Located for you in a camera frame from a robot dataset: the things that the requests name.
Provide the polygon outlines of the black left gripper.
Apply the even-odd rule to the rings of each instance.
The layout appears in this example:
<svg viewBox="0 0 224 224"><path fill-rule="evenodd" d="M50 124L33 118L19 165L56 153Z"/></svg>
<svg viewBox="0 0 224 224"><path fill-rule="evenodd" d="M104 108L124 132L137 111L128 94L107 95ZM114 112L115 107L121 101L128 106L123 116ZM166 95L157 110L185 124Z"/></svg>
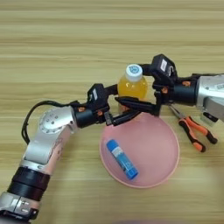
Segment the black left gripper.
<svg viewBox="0 0 224 224"><path fill-rule="evenodd" d="M117 85L111 85L105 88L108 95L117 95ZM134 119L140 114L140 111L129 109L124 111L118 116L112 116L107 108L100 108L94 110L92 108L78 107L74 109L74 115L76 119L77 126L79 128L86 128L90 125L96 123L106 123L109 125L118 126L120 124L126 123Z"/></svg>

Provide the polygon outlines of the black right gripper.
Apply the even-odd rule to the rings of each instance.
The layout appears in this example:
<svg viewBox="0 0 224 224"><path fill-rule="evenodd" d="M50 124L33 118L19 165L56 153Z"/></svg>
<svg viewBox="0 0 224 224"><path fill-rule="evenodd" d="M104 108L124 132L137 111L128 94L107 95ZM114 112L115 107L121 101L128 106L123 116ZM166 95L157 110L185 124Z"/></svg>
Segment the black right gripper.
<svg viewBox="0 0 224 224"><path fill-rule="evenodd" d="M153 76L153 67L151 64L140 64L144 76ZM115 100L119 103L119 111L125 112L133 109L139 112L149 113L153 116L160 115L162 104L184 104L195 105L197 98L197 81L177 79L173 85L153 83L156 90L156 103L140 101L136 97L117 96Z"/></svg>

